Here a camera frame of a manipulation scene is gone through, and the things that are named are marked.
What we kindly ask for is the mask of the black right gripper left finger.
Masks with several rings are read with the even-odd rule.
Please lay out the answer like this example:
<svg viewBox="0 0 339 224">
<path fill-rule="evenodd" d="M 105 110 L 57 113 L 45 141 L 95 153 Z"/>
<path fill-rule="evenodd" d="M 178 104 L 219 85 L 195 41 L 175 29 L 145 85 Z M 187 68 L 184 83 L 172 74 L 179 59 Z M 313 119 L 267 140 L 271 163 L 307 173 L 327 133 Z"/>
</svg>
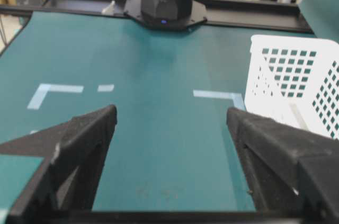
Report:
<svg viewBox="0 0 339 224">
<path fill-rule="evenodd" d="M 28 173 L 13 198 L 1 206 L 2 218 L 50 218 L 74 210 L 90 211 L 118 123 L 115 105 L 1 144 L 1 159 L 18 162 Z"/>
</svg>

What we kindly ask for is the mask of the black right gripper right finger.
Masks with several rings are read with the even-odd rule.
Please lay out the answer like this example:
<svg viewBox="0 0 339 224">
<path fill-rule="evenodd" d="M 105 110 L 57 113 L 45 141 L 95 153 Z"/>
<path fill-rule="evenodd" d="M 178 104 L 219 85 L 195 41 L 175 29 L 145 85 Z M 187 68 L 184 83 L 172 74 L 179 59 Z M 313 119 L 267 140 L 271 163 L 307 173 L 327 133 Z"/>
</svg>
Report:
<svg viewBox="0 0 339 224">
<path fill-rule="evenodd" d="M 226 124 L 258 211 L 338 218 L 338 141 L 235 107 Z"/>
</svg>

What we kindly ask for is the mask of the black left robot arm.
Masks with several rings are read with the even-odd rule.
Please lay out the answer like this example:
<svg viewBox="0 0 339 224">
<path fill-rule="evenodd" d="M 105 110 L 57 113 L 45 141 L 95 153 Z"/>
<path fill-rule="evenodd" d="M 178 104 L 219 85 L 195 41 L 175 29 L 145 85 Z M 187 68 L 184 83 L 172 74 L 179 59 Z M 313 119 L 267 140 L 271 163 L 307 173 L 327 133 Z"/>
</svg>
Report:
<svg viewBox="0 0 339 224">
<path fill-rule="evenodd" d="M 195 0 L 126 0 L 123 12 L 153 29 L 183 30 L 207 20 Z M 1 223 L 28 223 L 63 203 L 90 208 L 116 124 L 117 108 L 108 105 L 1 144 L 1 166 L 20 182 L 14 192 L 1 184 Z"/>
</svg>

